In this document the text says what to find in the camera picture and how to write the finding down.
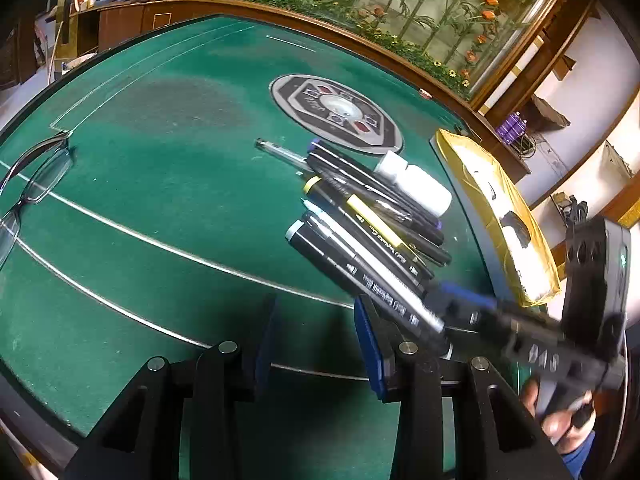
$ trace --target finger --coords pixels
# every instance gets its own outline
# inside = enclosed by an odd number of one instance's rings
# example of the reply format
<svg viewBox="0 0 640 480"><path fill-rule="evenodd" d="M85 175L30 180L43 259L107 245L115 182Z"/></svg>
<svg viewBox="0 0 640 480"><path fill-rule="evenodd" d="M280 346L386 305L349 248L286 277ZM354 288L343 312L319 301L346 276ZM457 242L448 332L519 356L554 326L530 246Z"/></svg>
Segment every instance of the finger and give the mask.
<svg viewBox="0 0 640 480"><path fill-rule="evenodd" d="M553 440L560 438L571 426L572 415L573 412L569 410L552 413L542 421L542 431Z"/></svg>
<svg viewBox="0 0 640 480"><path fill-rule="evenodd" d="M531 416L536 415L536 400L538 399L538 381L530 377L522 385L520 391L520 401L524 404L524 407L529 410Z"/></svg>
<svg viewBox="0 0 640 480"><path fill-rule="evenodd" d="M571 428L569 433L567 433L566 437L564 437L560 442L558 442L557 450L561 454L571 453L587 439L591 430L593 430L593 426L596 423L596 413L591 413L591 417L585 423L583 427Z"/></svg>

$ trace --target white line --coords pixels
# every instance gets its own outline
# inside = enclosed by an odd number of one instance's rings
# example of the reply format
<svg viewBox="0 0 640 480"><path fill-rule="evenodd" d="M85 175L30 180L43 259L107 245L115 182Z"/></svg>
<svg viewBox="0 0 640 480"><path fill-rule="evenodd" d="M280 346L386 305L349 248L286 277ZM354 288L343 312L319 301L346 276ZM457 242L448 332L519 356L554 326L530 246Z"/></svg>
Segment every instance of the white line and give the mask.
<svg viewBox="0 0 640 480"><path fill-rule="evenodd" d="M227 36L231 36L232 34L237 34L238 32L243 32L245 30L249 30L250 28L254 28L256 27L256 25L251 25L249 27L245 27L245 28L241 28L240 30L234 30L233 32L230 32L228 34L223 34L222 36L217 36L215 37L213 40L209 40L209 41L205 41L204 43L201 43L197 46L194 46L192 48L190 48L189 50L185 50L184 52L181 52L180 54L177 54L176 56L173 56L169 59L167 59L165 62L162 62L159 65L156 65L155 67L153 67L151 70L148 70L147 72L143 73L143 75L135 78L133 81L129 82L128 84L124 85L122 88L120 88L115 94L113 94L111 97L106 98L103 102L101 102L97 107L94 108L94 110L92 110L89 115L87 115L87 117L85 117L84 119L82 119L82 121L80 121L78 124L76 124L76 126L74 128L72 128L72 130L76 130L80 124L84 123L89 117L91 117L93 114L95 114L100 108L102 108L105 104L107 104L109 101L111 101L114 97L116 97L116 95L118 95L120 92L122 92L123 90L126 90L127 88L129 88L131 85L133 85L133 83L140 81L145 75L148 75L150 73L152 73L155 69L160 68L162 65L166 65L167 63L173 61L174 59L177 59L180 56L184 56L185 54L188 54L189 52L191 52L192 50L196 50L197 48L200 48L201 46L206 45L207 43L213 43L214 41L217 40L221 40L222 38L226 38Z"/></svg>
<svg viewBox="0 0 640 480"><path fill-rule="evenodd" d="M55 275L60 280L65 282L67 285L72 286L75 290L78 290L79 292L82 292L84 295L88 296L92 300L97 301L97 303L99 303L99 304L101 304L103 306L106 306L107 308L110 308L111 310L114 310L117 313L122 314L123 316L128 317L129 319L132 319L133 321L137 321L138 323L140 323L142 325L145 325L146 327L151 328L152 330L156 330L157 332L163 333L163 334L165 334L165 335L167 335L169 337L173 337L174 339L178 339L178 340L183 341L185 343L189 343L189 344L192 344L194 346L197 346L197 347L200 347L200 348L204 348L204 349L212 348L212 345L210 345L208 343L203 343L202 341L198 341L197 339L191 339L190 337L183 336L182 334L178 334L177 332L174 332L173 330L169 330L168 328L165 328L163 326L157 325L157 324L149 321L148 319L145 319L144 317L141 317L141 316L138 316L137 314L134 314L130 310L127 310L126 308L124 308L122 306L119 306L116 303L113 303L113 301L107 300L106 298L100 296L100 294L97 294L96 292L86 288L84 285L81 285L80 283L76 282L76 280L74 280L73 278L67 276L59 268L55 267L52 263L48 262L42 256L40 256L36 251L31 249L31 247L29 247L19 237L16 238L15 241L18 243L20 248L22 248L31 258L33 258L39 264L41 264L43 267L45 267L49 272L51 272L53 275ZM316 372L314 370L304 370L302 368L294 368L292 366L281 365L281 364L277 364L277 363L271 363L271 367L279 368L281 370L288 370L288 371L291 371L291 372L297 372L297 373L300 373L300 374L315 375L315 376L321 376L321 377L332 377L332 378L336 378L336 379L348 379L348 380L355 380L355 381L368 381L369 380L366 377L356 377L356 376L350 376L350 375L332 374L332 373L328 373L328 372Z"/></svg>
<svg viewBox="0 0 640 480"><path fill-rule="evenodd" d="M190 36L188 38L185 38L184 40L178 41L178 43L172 43L169 46L164 47L162 50L158 50L157 52L154 52L152 54L149 54L146 57L143 57L140 61L135 62L133 65L127 66L126 69L121 70L120 72L118 72L116 75L110 77L109 79L107 79L106 81L103 81L102 83L100 83L97 87L95 87L93 90L91 90L88 94L84 95L84 97L82 97L79 101L76 101L75 104L73 104L70 108L68 108L62 115L60 115L55 121L53 121L49 127L56 129L56 124L58 124L58 121L60 121L65 115L67 115L71 110L73 110L74 108L76 108L78 105L82 104L88 97L90 97L91 95L94 94L95 91L99 90L100 88L102 88L104 85L106 85L108 82L113 81L114 79L116 79L119 75L124 74L127 70L130 70L131 68L135 67L136 65L139 65L140 63L142 63L143 61L146 61L147 59L149 59L150 57L155 56L156 54L160 54L161 52L164 52L165 50L172 48L176 45L180 45L181 43L184 43L185 41L189 41L192 40L194 38L199 38L200 36L203 36L204 34L209 34L210 32L215 32L216 30L220 30L222 28L227 28L227 27L231 27L232 25L236 25L236 23L229 23L228 25L223 25L223 27L218 27L218 28L213 28L211 30L207 30L206 32L201 32L200 34L196 34L195 36Z"/></svg>
<svg viewBox="0 0 640 480"><path fill-rule="evenodd" d="M117 313L122 314L123 316L129 317L130 319L132 319L134 321L137 321L138 323L143 324L145 326L148 326L149 328L152 328L153 330L157 330L158 332L161 332L161 333L163 333L163 334L165 334L167 336L179 339L181 341L184 341L186 343L190 343L192 345L199 346L201 348L211 348L211 345L209 345L209 344L203 343L201 341L197 341L196 339L191 339L189 337L186 337L186 336L183 336L181 334L178 334L177 332L174 332L173 330L169 330L168 328L164 328L162 326L156 325L155 323L149 321L148 319L140 317L137 314L134 314L133 312L131 312L130 310L127 310L126 308L124 308L122 306L119 306L118 304L113 303L112 301L109 301L106 298L103 298L99 294L96 294L94 291L89 290L88 288L86 288L83 285L80 285L80 283L76 282L73 278L67 276L64 272L62 272L61 270L59 270L58 268L53 266L53 264L49 263L42 256L40 256L37 252L35 252L33 249L31 249L20 238L16 238L15 241L18 243L18 245L20 245L21 248L23 248L23 250L29 256L31 256L39 264L41 264L47 270L49 270L50 272L55 274L57 277L59 277L67 285L71 285L74 289L82 292L84 295L88 296L89 298L92 298L92 300L95 300L98 303L103 304L104 306L110 308L111 310L114 310Z"/></svg>
<svg viewBox="0 0 640 480"><path fill-rule="evenodd" d="M280 38L274 38L273 36L267 36L267 38L269 38L270 40L281 41L282 43L288 43L288 44L293 45L293 46L298 46L300 48L304 48L305 50L310 50L311 52L315 52L315 50L313 50L312 48L307 48L306 46L302 46L302 45L299 45L297 43L291 43L290 41L281 40Z"/></svg>
<svg viewBox="0 0 640 480"><path fill-rule="evenodd" d="M279 365L271 363L272 368L279 368L280 370L288 370L290 372L298 372L299 374L317 375L320 377L333 377L335 379L349 379L351 381L369 381L368 377L358 377L355 375L342 375L342 374L330 374L328 372L315 372L313 370L303 370L302 368L294 368L293 366Z"/></svg>
<svg viewBox="0 0 640 480"><path fill-rule="evenodd" d="M0 160L0 164L2 164L4 167L9 168L9 166L3 162L2 160ZM18 173L18 176L25 180L25 181L29 181L29 177ZM249 280L250 282L254 282L254 283L259 283L260 285L264 285L264 286L268 286L271 288L275 288L276 290L281 290L283 292L288 292L289 294L294 294L296 296L301 296L302 298L307 298L309 300L315 300L315 301L321 301L321 303L328 303L328 304L333 304L333 305L337 305L337 306L341 306L343 308L348 308L353 310L353 305L349 304L349 303L342 303L341 301L335 301L335 300L330 300L329 298L324 298L322 296L318 296L317 294L311 294L310 292L305 292L304 290L299 290L298 288L294 288L292 286L287 286L287 285L283 285L281 283L276 283L276 282L272 282L271 280L265 280L263 278L260 278L259 276L254 276L252 274L249 274L247 272L242 272L242 270L238 270L238 269L234 269L233 267L227 267L226 265L220 264L218 262L214 262L212 260L207 260L206 258L201 258L200 256L197 256L196 254L193 253L188 253L187 251L183 251L182 249L179 249L177 247L173 247L169 244L165 244L164 242L161 242L159 240L156 240L155 238L149 237L145 234L139 233L138 231L135 231L133 229L130 229L122 224L118 224L117 222L114 222L111 219L108 219L104 216L99 215L98 213L91 211L90 209L87 209L75 202L72 202L71 200L66 199L65 197L58 195L57 193L54 192L50 192L49 195L52 198L55 198L56 200L59 200L60 202L62 202L63 204L68 205L69 207L75 209L76 211L79 211L81 213L84 213L87 216L90 216L91 218L97 220L98 222L102 222L105 225L108 225L109 227L113 227L114 229L117 229L120 232L123 232L124 234L127 234L129 236L133 236L134 238L137 238L140 241L146 242L150 245L153 245L159 249L168 251L170 253L176 254L178 256L181 256L183 258L186 258L188 260L191 260L192 262L196 262L197 264L201 264L204 265L206 267L210 267L211 269L215 269L215 270L220 270L221 272L225 272L227 274L231 274L233 276L237 276L238 278L242 278L244 280Z"/></svg>

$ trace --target marker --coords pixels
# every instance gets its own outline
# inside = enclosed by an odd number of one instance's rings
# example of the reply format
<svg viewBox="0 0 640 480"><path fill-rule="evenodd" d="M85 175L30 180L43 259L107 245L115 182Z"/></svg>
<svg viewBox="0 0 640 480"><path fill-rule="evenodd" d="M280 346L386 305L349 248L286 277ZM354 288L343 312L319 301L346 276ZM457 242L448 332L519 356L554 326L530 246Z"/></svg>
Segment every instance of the marker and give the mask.
<svg viewBox="0 0 640 480"><path fill-rule="evenodd" d="M415 248L416 251L424 254L428 259L435 263L439 267L444 267L451 263L451 255L444 249L441 249L436 244L420 236L419 234L411 231L401 224L393 220L392 218L385 218L385 222L391 227L398 235L409 245L409 247Z"/></svg>
<svg viewBox="0 0 640 480"><path fill-rule="evenodd" d="M386 196L394 199L394 202L398 205L403 205L408 208L412 213L425 219L428 223L440 227L440 221L431 213L426 211L420 204L412 200L410 197L392 189L389 184L386 184L380 180L369 168L363 166L356 160L353 160L350 156L343 154L336 150L328 142L324 140L314 139L310 144L309 156L312 153L316 155L324 155L327 160L331 160L336 166L341 167L345 172L350 173L353 178L361 182L369 184L371 187L380 190Z"/></svg>
<svg viewBox="0 0 640 480"><path fill-rule="evenodd" d="M358 207L360 211L357 211L352 206L345 204L342 197L318 176L313 176L308 180L303 190L314 203L329 206L340 213L337 222L344 229L350 231L351 235L356 237L360 243L370 247L370 250L376 253L377 257L387 262L391 261L394 267L402 273L404 280L408 280L409 283L418 287L420 290L418 294L421 295L426 283L433 278L433 272L424 265L415 253L402 245L402 240L393 231L389 228L387 228L388 232L382 231L384 222L380 221L378 225L371 224L371 217L379 218L373 211L369 210L370 214L363 216L361 212L364 211L366 205L360 202L364 208Z"/></svg>
<svg viewBox="0 0 640 480"><path fill-rule="evenodd" d="M311 152L306 161L309 167L317 174L325 178L332 176L341 183L342 188L347 188L351 194L356 194L366 201L376 212L394 218L396 221L406 225L409 229L415 230L436 245L442 245L444 242L442 231L433 224L420 220L420 217L416 217L401 206L394 204L390 199L380 195L380 193L370 188L370 186L361 185L356 180L348 177L345 172L341 171L339 167L324 157Z"/></svg>
<svg viewBox="0 0 640 480"><path fill-rule="evenodd" d="M383 240L386 240L385 245L391 245L389 250L395 251L396 255L406 258L416 266L428 270L414 250L405 244L402 238L382 218L376 215L357 195L350 194L344 188L340 189L340 184L335 179L331 177L321 179L319 176L315 176L307 181L303 190L312 199L314 196L320 196L321 199L336 208L345 205L347 214L351 216L350 212L352 212L354 218L366 229L368 234L378 239L382 237ZM428 272L432 278L433 273L430 270Z"/></svg>
<svg viewBox="0 0 640 480"><path fill-rule="evenodd" d="M314 231L316 231L319 235L325 238L327 242L330 243L332 246L336 246L345 251L353 252L347 245L343 243L343 241L341 241L341 239L337 236L336 233L334 233L334 231L331 228L329 228L311 211L306 211L301 216L301 220L309 224ZM349 231L348 226L343 225L342 227L347 229L347 231ZM356 238L356 240L362 243L365 247L367 247L367 249L371 251L374 257L376 257L381 262L387 262L388 259L392 257L391 254L385 253L381 251L380 248L375 247L372 244L369 244L368 240L358 239L358 237L353 232L351 232L350 234L353 235L354 238ZM368 266L367 262L363 260L359 254L353 253L352 258L354 258L361 267ZM397 260L392 260L392 261L395 267L399 267L399 269L395 270L396 278L398 278L401 282L403 282L409 288L409 290L411 290L420 299L422 299L427 293L426 282L423 284L410 272L407 272L404 269L402 269L402 267L399 265L399 262Z"/></svg>
<svg viewBox="0 0 640 480"><path fill-rule="evenodd" d="M256 139L255 147L259 150L263 150L264 152L269 153L270 155L283 160L287 164L292 165L294 168L298 168L302 171L311 171L311 168L306 163L306 160L303 156L294 153L287 148L283 148L273 142L269 142L264 139Z"/></svg>
<svg viewBox="0 0 640 480"><path fill-rule="evenodd" d="M395 292L398 300L402 301L405 307L412 311L412 314L423 320L434 332L440 334L444 330L443 321L431 310L426 308L420 298L409 290L409 288L371 254L366 247L313 202L303 200L303 204L309 211L315 213L353 252L358 253L362 259L370 265L371 269Z"/></svg>
<svg viewBox="0 0 640 480"><path fill-rule="evenodd" d="M360 293L366 294L378 308L420 341L427 343L436 354L449 353L450 343L445 338L444 332L435 330L433 323L413 312L412 308L379 275L354 261L350 255L353 252L349 253L329 245L318 232L300 220L289 228L286 238L293 248L346 292L354 296ZM444 323L439 318L433 317L444 327Z"/></svg>

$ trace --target green plant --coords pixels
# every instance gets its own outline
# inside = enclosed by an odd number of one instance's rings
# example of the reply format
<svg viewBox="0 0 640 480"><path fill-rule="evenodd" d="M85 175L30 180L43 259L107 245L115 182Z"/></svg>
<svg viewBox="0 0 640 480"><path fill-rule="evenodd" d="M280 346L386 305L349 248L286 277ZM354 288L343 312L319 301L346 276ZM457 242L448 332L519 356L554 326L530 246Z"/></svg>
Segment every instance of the green plant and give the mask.
<svg viewBox="0 0 640 480"><path fill-rule="evenodd" d="M266 4L281 9L292 10L317 18L318 20L329 21L347 28L369 41L390 50L398 56L404 57L407 61L418 68L424 70L451 90L459 94L462 98L469 99L465 79L460 77L454 70L446 65L437 62L433 57L421 52L421 49L414 43L403 41L397 36L384 32L377 28L374 23L363 20L358 13L338 1L331 0L245 0L259 4Z"/></svg>

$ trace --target black bracket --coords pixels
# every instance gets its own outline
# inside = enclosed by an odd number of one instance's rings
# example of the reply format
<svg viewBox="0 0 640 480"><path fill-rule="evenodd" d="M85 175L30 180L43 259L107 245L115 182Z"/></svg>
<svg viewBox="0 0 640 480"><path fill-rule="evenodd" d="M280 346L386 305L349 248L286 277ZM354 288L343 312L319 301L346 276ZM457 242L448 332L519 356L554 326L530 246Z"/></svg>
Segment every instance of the black bracket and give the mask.
<svg viewBox="0 0 640 480"><path fill-rule="evenodd" d="M240 478L235 402L253 402L271 365L275 296L268 296L244 341L223 341L197 359L153 357L100 418L66 467L63 480L178 478L184 400L192 399L190 478Z"/></svg>
<svg viewBox="0 0 640 480"><path fill-rule="evenodd" d="M369 380L382 402L400 402L392 480L442 479L442 397L451 397L456 479L507 480L571 475L539 424L488 359L435 358L380 317L367 296L354 318Z"/></svg>

